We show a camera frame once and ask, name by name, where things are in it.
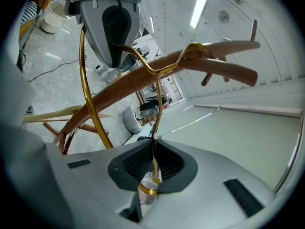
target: black slot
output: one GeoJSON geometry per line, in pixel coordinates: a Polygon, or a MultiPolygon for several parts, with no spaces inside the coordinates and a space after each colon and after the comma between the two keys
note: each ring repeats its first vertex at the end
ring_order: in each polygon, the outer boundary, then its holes
{"type": "Polygon", "coordinates": [[[160,194],[180,192],[196,177],[198,165],[188,153],[163,140],[157,140],[154,154],[161,170],[160,194]]]}
{"type": "Polygon", "coordinates": [[[108,174],[121,189],[137,191],[153,159],[151,140],[139,141],[139,145],[112,159],[108,174]]]}
{"type": "Polygon", "coordinates": [[[224,185],[228,188],[247,217],[255,215],[264,208],[239,180],[228,180],[224,182],[224,185]]]}
{"type": "Polygon", "coordinates": [[[88,165],[90,163],[91,162],[88,159],[82,159],[82,160],[78,160],[78,161],[68,163],[67,165],[70,169],[74,169],[74,168],[77,168],[77,167],[88,165]]]}

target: fluorescent light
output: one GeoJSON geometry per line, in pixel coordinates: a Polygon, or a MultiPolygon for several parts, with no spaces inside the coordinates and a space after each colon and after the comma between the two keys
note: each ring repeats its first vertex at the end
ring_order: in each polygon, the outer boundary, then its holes
{"type": "Polygon", "coordinates": [[[194,12],[193,12],[193,16],[191,19],[191,26],[195,29],[197,26],[197,23],[200,19],[200,15],[203,11],[204,5],[206,3],[206,0],[197,0],[195,8],[194,8],[194,12]]]}
{"type": "Polygon", "coordinates": [[[152,31],[154,33],[153,17],[151,16],[152,31]]]}

